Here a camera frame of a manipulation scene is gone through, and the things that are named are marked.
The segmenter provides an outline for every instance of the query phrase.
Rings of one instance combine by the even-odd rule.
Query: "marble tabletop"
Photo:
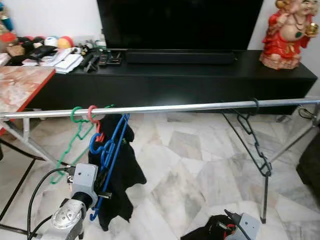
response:
[[[54,74],[53,67],[0,67],[0,113],[22,111]]]

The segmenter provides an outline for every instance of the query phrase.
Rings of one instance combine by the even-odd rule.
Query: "white ball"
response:
[[[54,37],[54,36],[48,36],[44,40],[44,45],[57,47],[58,46],[58,39],[56,37]]]

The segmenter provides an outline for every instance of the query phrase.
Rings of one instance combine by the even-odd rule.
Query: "soundbar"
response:
[[[236,56],[232,51],[220,50],[152,50],[128,49],[128,64],[232,64]]]

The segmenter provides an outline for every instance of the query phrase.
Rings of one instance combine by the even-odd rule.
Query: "metal clothes rack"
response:
[[[241,109],[241,108],[256,108],[257,105],[260,108],[265,107],[281,107],[281,106],[299,106],[299,105],[314,105],[313,119],[299,131],[293,138],[291,138],[287,144],[285,144],[278,152],[271,157],[270,163],[273,163],[280,157],[286,150],[292,147],[303,136],[305,136],[311,129],[317,127],[320,124],[319,110],[320,110],[320,98],[297,98],[297,99],[279,99],[279,100],[261,100],[261,101],[237,101],[237,102],[219,102],[219,103],[207,103],[207,104],[189,104],[189,105],[168,105],[168,106],[142,106],[142,107],[120,107],[120,108],[96,108],[92,110],[94,115],[106,115],[106,114],[141,114],[141,113],[162,113],[162,112],[188,112],[188,111],[205,111],[205,110],[224,110],[224,109]],[[49,161],[54,166],[57,164],[57,160],[46,152],[40,145],[30,138],[30,119],[33,118],[55,118],[55,117],[69,117],[72,110],[49,110],[49,111],[30,111],[30,112],[2,112],[0,113],[0,126],[4,127],[9,133],[23,142],[31,150],[37,153],[39,159]],[[74,116],[87,116],[88,109],[79,109],[74,112]],[[17,126],[11,121],[13,119],[23,119],[23,130],[17,128]],[[34,160],[31,162],[27,171],[23,175],[14,193],[19,190],[23,180],[29,173]],[[267,199],[268,199],[268,179],[270,176],[264,177],[264,196],[262,198],[260,218],[262,223],[266,223],[267,212]],[[14,196],[11,196],[6,207],[10,205]],[[25,234],[25,231],[13,227],[2,226],[0,228],[19,232]]]

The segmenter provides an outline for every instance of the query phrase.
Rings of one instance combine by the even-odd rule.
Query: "red table edge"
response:
[[[33,93],[27,98],[27,100],[18,108],[17,112],[22,112],[25,107],[34,99],[34,97],[40,92],[40,90],[48,83],[48,81],[54,76],[56,69],[53,68],[52,72],[45,78],[45,80],[39,84],[39,86],[33,91]],[[0,136],[6,132],[6,129],[0,129]]]

